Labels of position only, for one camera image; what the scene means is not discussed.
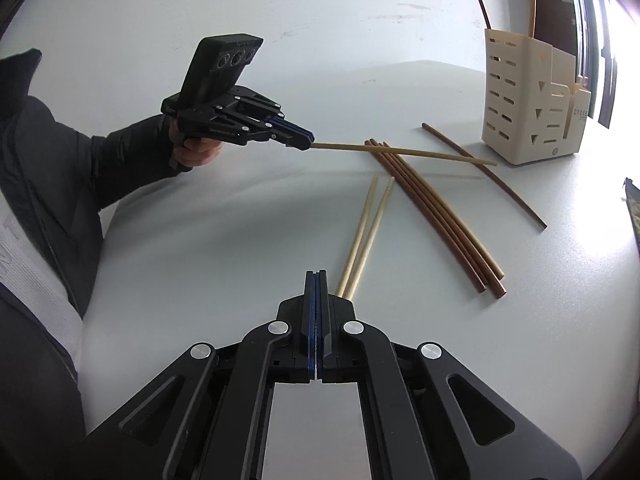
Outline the person's left forearm black sleeve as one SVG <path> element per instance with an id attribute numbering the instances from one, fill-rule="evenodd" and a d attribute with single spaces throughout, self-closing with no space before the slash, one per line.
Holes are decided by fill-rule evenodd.
<path id="1" fill-rule="evenodd" d="M 162 115 L 108 136 L 86 136 L 57 122 L 33 96 L 2 107 L 2 192 L 79 313 L 88 308 L 98 272 L 101 210 L 181 174 L 173 149 Z"/>

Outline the person's left hand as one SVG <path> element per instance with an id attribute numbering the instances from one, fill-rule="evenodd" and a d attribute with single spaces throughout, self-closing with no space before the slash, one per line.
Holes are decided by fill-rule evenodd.
<path id="1" fill-rule="evenodd" d="M 222 151 L 222 142 L 214 139 L 187 139 L 179 130 L 177 121 L 171 118 L 169 122 L 169 139 L 174 148 L 171 159 L 176 165 L 188 169 L 209 164 Z"/>

